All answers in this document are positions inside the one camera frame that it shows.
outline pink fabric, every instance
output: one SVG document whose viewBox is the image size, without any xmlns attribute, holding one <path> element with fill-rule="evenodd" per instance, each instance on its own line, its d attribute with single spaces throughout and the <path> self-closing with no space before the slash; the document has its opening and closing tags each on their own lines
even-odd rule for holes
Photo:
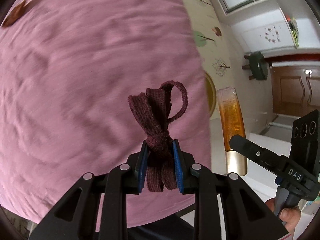
<svg viewBox="0 0 320 240">
<path fill-rule="evenodd" d="M 167 80 L 189 98 L 170 135 L 210 167 L 204 72 L 181 0 L 34 0 L 0 29 L 0 203 L 38 223 L 82 174 L 125 163 L 146 138 L 128 96 Z M 146 188 L 127 199 L 128 227 L 194 202 Z"/>
</svg>

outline human hand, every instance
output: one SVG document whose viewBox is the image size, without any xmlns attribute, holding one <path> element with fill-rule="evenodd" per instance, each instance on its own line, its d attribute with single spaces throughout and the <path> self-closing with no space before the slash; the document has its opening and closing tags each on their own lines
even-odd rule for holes
<svg viewBox="0 0 320 240">
<path fill-rule="evenodd" d="M 266 205 L 270 210 L 273 212 L 275 210 L 275 199 L 269 199 L 266 201 Z M 294 208 L 284 208 L 280 212 L 280 219 L 282 221 L 287 222 L 285 225 L 285 228 L 288 230 L 288 232 L 293 236 L 294 229 L 296 228 L 299 220 L 301 218 L 301 211 L 298 206 Z"/>
</svg>

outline silver screw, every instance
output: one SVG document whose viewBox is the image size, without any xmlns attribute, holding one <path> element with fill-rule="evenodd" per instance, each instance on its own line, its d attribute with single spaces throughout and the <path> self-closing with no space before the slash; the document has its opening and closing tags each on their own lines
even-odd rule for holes
<svg viewBox="0 0 320 240">
<path fill-rule="evenodd" d="M 238 174 L 236 174 L 236 173 L 230 173 L 230 174 L 229 174 L 229 178 L 230 178 L 230 179 L 233 179 L 233 180 L 237 180 L 237 179 L 239 178 L 239 176 L 238 176 Z"/>
<path fill-rule="evenodd" d="M 129 164 L 121 164 L 120 165 L 120 169 L 121 171 L 127 171 L 128 169 L 130 169 L 130 165 Z"/>
<path fill-rule="evenodd" d="M 92 173 L 90 173 L 90 172 L 85 173 L 85 174 L 83 175 L 83 179 L 84 179 L 84 180 L 92 179 Z"/>
<path fill-rule="evenodd" d="M 202 168 L 201 164 L 199 163 L 194 163 L 191 167 L 196 171 L 199 171 Z"/>
</svg>

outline maroon shoelace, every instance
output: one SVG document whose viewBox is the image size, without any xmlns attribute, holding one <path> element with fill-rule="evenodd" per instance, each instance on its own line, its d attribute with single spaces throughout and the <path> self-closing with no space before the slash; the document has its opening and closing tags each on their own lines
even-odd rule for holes
<svg viewBox="0 0 320 240">
<path fill-rule="evenodd" d="M 173 87 L 180 90 L 183 105 L 177 114 L 169 118 Z M 159 89 L 148 88 L 146 94 L 129 96 L 128 102 L 135 119 L 147 134 L 146 141 L 150 148 L 147 168 L 149 191 L 162 192 L 164 185 L 167 189 L 177 188 L 168 125 L 180 118 L 188 107 L 186 88 L 180 82 L 167 81 Z"/>
</svg>

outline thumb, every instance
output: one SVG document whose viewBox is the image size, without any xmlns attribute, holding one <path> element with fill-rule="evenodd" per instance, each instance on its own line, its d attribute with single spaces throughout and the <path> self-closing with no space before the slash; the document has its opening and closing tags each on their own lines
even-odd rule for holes
<svg viewBox="0 0 320 240">
<path fill-rule="evenodd" d="M 285 228 L 289 233 L 292 233 L 299 223 L 301 211 L 299 207 L 285 208 L 280 213 L 280 219 L 287 222 Z"/>
</svg>

